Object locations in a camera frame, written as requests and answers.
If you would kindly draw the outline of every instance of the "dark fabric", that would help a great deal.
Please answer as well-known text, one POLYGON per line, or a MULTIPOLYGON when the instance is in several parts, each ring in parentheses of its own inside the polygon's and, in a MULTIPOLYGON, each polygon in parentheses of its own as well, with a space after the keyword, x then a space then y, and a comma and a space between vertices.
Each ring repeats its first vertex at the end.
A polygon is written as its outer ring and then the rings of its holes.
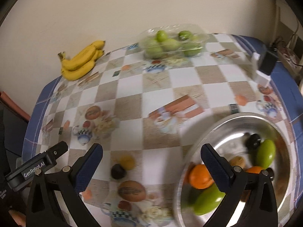
POLYGON ((7 160, 6 150, 4 147, 3 109, 0 109, 0 173, 6 176, 10 172, 11 169, 9 167, 9 161, 7 160))

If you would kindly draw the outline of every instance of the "bunch of bananas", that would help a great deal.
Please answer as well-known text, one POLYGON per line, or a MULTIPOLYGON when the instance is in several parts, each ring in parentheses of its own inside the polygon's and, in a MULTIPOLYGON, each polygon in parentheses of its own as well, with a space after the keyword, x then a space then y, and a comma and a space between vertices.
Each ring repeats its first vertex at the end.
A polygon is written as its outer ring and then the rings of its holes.
POLYGON ((94 68, 96 60, 104 54, 102 50, 104 44, 105 41, 95 41, 70 60, 65 58, 65 52, 59 53, 62 76, 69 81, 74 81, 86 75, 94 68))

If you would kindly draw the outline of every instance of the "white wall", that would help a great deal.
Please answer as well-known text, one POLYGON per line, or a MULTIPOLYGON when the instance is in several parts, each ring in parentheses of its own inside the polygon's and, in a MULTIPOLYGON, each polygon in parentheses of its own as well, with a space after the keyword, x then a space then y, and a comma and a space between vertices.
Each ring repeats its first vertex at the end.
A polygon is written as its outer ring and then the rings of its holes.
POLYGON ((111 51, 178 23, 268 42, 273 20, 273 0, 18 0, 0 27, 0 89, 31 114, 60 75, 60 51, 73 56, 95 39, 111 51))

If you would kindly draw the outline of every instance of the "dark round fruit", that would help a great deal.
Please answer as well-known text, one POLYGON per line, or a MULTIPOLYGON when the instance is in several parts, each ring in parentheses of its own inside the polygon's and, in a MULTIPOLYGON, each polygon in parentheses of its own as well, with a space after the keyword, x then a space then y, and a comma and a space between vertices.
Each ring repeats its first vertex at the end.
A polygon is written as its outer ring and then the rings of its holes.
POLYGON ((269 167, 266 169, 266 171, 268 172, 268 174, 270 176, 270 180, 274 180, 274 178, 275 178, 274 170, 271 167, 269 167))
POLYGON ((252 134, 246 141, 245 146, 248 150, 255 150, 257 149, 261 144, 261 137, 255 133, 252 134))
POLYGON ((120 164, 115 164, 112 167, 111 170, 111 176, 113 179, 122 179, 126 175, 126 170, 123 169, 123 167, 120 164))

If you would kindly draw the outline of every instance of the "blue gripper pad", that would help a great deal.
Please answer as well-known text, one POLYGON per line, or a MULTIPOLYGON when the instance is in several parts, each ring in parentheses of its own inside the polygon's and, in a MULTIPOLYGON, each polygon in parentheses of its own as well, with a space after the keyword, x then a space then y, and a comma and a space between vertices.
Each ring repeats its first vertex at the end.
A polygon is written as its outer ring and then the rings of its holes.
POLYGON ((220 157, 209 143, 202 146, 201 159, 218 189, 226 193, 231 187, 231 179, 234 175, 228 161, 224 157, 220 157))
POLYGON ((91 178, 93 177, 99 163, 103 157, 103 148, 100 144, 94 143, 93 146, 87 151, 87 153, 80 157, 84 158, 83 165, 78 170, 78 173, 74 178, 74 189, 77 194, 86 190, 91 178))

